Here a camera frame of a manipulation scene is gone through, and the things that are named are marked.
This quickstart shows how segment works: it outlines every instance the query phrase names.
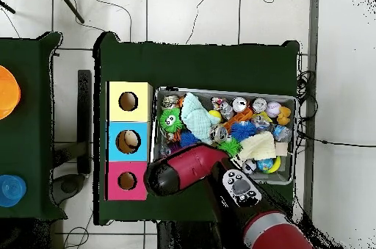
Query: baseball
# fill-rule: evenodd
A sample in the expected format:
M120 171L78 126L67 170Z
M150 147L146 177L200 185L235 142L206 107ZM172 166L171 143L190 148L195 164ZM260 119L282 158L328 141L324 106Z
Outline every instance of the baseball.
M269 102L267 104L267 109L265 110L265 112L267 113L267 116L269 116L270 118L276 118L280 113L280 107L281 105L278 102Z

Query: pink block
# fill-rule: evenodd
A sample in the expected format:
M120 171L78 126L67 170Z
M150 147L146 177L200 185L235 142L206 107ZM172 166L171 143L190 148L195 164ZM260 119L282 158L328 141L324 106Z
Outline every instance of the pink block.
M146 200L146 188L144 185L144 173L147 162L109 162L108 174L108 199L109 201L144 201ZM122 173L130 172L136 177L136 186L131 190L119 187L118 178Z

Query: yellow cloth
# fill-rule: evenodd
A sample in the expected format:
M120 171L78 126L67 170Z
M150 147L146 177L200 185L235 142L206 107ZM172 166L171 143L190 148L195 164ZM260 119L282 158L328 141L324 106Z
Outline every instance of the yellow cloth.
M247 159L274 159L275 146L273 135L269 131L263 131L241 141L243 149L233 157L233 162L242 165Z

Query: dark green table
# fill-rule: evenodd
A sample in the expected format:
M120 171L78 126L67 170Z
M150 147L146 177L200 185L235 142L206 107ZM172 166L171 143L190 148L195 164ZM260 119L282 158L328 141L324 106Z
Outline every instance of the dark green table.
M146 201L104 200L107 81L148 82L154 88L173 86L296 96L298 51L296 41L282 46L175 46L119 43L115 34L102 33L93 51L95 221L216 221L204 182L164 198L148 195ZM264 188L280 201L292 203L293 183L264 184Z
M65 217L49 197L53 169L50 63L61 40L57 32L36 40L0 39L0 65L12 72L21 89L14 112L0 120L0 174L18 175L27 186L17 205L0 207L0 217Z

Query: white toy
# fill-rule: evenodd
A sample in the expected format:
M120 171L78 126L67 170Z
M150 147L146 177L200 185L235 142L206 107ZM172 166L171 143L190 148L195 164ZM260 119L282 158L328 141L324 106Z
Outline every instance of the white toy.
M243 166L242 166L242 169L243 169L243 172L248 174L248 175L251 175L252 173L255 172L257 168L257 165L256 163L253 161L253 159L247 159L244 163L243 163Z
M276 118L279 113L281 112L279 109L281 108L281 105L278 102L269 102L267 104L267 109L265 112L267 113L267 116L270 118Z

